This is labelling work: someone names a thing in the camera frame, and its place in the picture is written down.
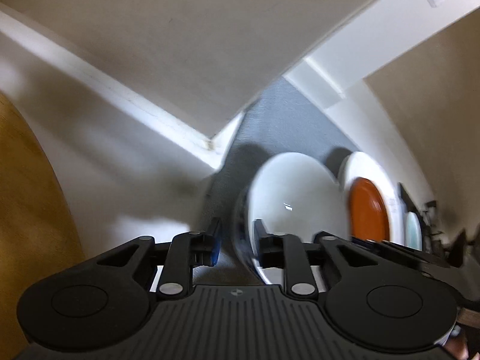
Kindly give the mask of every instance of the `silver screw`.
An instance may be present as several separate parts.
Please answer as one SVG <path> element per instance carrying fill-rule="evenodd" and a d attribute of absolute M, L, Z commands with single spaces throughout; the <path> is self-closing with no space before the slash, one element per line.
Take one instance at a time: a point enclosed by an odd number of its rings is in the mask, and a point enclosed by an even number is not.
<path fill-rule="evenodd" d="M 159 287 L 159 290 L 165 295 L 177 295 L 183 291 L 183 287 L 178 283 L 165 283 Z"/>
<path fill-rule="evenodd" d="M 315 287 L 308 283 L 296 283 L 292 285 L 292 292 L 297 295 L 310 295 L 315 291 Z"/>

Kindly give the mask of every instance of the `gray mat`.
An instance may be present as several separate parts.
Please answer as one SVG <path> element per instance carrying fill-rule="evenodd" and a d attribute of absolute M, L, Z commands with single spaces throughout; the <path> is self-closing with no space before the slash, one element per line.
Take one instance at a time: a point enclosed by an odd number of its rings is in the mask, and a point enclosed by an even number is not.
<path fill-rule="evenodd" d="M 318 159 L 337 176 L 343 159 L 355 150 L 350 139 L 284 78 L 267 88 L 246 111 L 225 165 L 213 178 L 199 228 L 205 229 L 214 216 L 222 219 L 222 252 L 215 267 L 194 269 L 194 282 L 259 283 L 238 261 L 230 229 L 239 194 L 265 161 L 283 152 L 301 152 Z"/>

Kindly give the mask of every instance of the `beige wall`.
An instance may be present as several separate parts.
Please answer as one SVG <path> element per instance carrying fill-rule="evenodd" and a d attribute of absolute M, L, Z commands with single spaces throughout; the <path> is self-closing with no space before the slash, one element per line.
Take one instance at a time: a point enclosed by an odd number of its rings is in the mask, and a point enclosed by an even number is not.
<path fill-rule="evenodd" d="M 439 201 L 450 233 L 480 222 L 480 10 L 367 79 Z"/>
<path fill-rule="evenodd" d="M 369 1 L 0 0 L 209 136 Z"/>

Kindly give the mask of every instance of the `brown wooden surface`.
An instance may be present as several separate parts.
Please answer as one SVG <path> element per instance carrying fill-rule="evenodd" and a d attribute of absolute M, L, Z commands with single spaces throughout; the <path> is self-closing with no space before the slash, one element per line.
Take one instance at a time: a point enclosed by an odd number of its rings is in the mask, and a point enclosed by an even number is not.
<path fill-rule="evenodd" d="M 480 222 L 480 10 L 367 79 L 422 168 L 442 230 Z"/>
<path fill-rule="evenodd" d="M 22 292 L 82 259 L 53 169 L 27 123 L 0 93 L 0 360 L 27 344 L 15 315 Z"/>

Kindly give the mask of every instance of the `orange bowl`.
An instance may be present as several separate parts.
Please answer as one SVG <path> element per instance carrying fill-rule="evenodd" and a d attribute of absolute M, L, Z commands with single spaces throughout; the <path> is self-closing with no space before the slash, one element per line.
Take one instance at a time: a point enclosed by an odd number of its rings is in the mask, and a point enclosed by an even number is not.
<path fill-rule="evenodd" d="M 366 178 L 357 178 L 350 188 L 349 210 L 352 235 L 373 241 L 390 240 L 385 203 L 376 186 Z"/>

